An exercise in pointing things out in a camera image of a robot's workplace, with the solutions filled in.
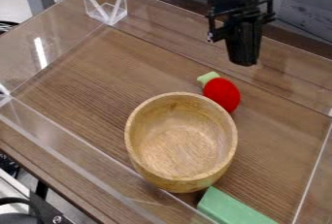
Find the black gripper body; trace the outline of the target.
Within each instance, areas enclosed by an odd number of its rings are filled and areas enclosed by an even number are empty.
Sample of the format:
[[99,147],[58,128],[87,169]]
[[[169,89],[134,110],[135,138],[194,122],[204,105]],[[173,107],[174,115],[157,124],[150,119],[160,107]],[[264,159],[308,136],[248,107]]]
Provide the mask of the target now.
[[216,43],[226,39],[232,29],[244,22],[257,21],[261,25],[273,22],[273,0],[259,0],[255,5],[236,8],[212,7],[205,17],[209,23],[208,41]]

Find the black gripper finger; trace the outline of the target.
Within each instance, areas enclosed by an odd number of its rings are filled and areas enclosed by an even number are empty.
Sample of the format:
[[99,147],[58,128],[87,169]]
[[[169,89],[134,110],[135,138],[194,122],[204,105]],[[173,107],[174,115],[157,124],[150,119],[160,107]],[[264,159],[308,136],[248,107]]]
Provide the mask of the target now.
[[253,66],[260,57],[263,25],[260,22],[240,22],[230,28],[226,37],[228,57],[240,66]]

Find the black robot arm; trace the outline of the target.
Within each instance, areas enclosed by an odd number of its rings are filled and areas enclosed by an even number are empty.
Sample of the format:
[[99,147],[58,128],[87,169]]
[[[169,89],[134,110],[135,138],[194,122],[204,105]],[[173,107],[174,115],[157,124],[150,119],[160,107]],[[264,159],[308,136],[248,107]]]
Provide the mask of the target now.
[[257,64],[263,27],[275,21],[273,0],[208,0],[208,41],[226,41],[229,61]]

